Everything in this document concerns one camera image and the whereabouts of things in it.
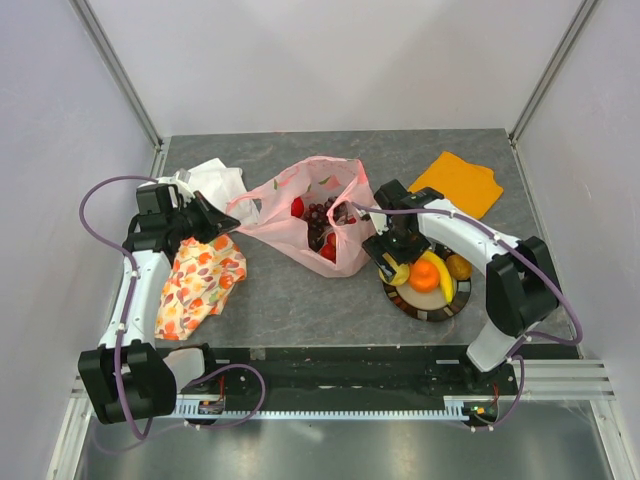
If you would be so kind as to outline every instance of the banana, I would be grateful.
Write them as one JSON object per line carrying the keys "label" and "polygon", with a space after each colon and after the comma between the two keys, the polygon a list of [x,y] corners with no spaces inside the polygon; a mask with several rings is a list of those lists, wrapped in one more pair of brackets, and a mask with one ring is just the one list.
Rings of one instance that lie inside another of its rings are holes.
{"label": "banana", "polygon": [[436,266],[440,274],[440,290],[442,291],[442,295],[448,304],[451,303],[453,301],[453,279],[444,260],[430,250],[427,250],[421,258],[428,260]]}
{"label": "banana", "polygon": [[384,275],[382,274],[382,271],[378,269],[378,275],[380,275],[380,278],[384,283],[388,283],[389,285],[393,285],[394,287],[399,287],[400,285],[405,283],[407,280],[409,280],[409,265],[405,265],[405,264],[398,265],[396,261],[393,258],[391,258],[391,255],[389,255],[388,253],[385,253],[382,256],[387,262],[389,262],[389,265],[391,265],[391,267],[396,271],[396,274],[393,276],[391,281],[387,282],[384,278]]}

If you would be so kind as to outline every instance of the white panel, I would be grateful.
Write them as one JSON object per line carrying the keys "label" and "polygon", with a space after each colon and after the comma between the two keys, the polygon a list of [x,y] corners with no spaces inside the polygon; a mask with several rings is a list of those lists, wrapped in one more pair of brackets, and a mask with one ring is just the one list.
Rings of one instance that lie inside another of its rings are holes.
{"label": "white panel", "polygon": [[602,2],[521,141],[585,345],[640,446],[640,4]]}
{"label": "white panel", "polygon": [[579,0],[93,0],[165,135],[510,128]]}
{"label": "white panel", "polygon": [[[78,204],[105,177],[148,172],[153,152],[66,0],[4,4],[0,65],[0,476],[36,479],[122,263],[82,230]],[[134,186],[88,209],[117,241]]]}

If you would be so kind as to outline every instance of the patterned fabric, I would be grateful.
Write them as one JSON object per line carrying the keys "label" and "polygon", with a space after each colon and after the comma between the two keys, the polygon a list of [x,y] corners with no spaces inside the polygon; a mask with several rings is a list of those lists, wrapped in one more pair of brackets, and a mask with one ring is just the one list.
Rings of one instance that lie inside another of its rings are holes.
{"label": "patterned fabric", "polygon": [[207,315],[219,315],[236,282],[247,275],[247,261],[228,235],[208,245],[182,242],[162,289],[156,338],[186,340]]}

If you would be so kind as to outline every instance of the pink plastic bag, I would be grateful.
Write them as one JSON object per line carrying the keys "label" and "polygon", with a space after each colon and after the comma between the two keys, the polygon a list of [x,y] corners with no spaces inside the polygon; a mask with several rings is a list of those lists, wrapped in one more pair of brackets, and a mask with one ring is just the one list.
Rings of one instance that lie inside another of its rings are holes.
{"label": "pink plastic bag", "polygon": [[[310,203],[324,203],[329,197],[338,199],[329,209],[329,223],[336,234],[336,262],[333,263],[309,248],[307,223],[291,215],[291,202],[301,197],[305,208]],[[373,205],[373,193],[360,160],[310,157],[287,168],[264,185],[233,199],[230,212],[243,200],[260,200],[260,215],[255,225],[238,228],[251,237],[271,245],[305,267],[325,277],[348,277],[369,260],[362,242],[375,233],[372,222],[360,220],[347,203],[354,224],[336,225],[333,210],[342,202]]]}

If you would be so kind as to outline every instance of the orange napkin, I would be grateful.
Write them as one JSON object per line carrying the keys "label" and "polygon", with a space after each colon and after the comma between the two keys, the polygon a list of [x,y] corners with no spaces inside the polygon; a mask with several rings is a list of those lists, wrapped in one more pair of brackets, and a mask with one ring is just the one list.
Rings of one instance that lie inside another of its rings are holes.
{"label": "orange napkin", "polygon": [[185,240],[162,289],[156,338],[186,340],[208,315],[220,315],[247,261],[228,235],[205,245]]}
{"label": "orange napkin", "polygon": [[417,192],[431,187],[467,215],[479,219],[496,203],[503,188],[493,179],[493,170],[467,163],[453,153],[442,155],[409,187]]}

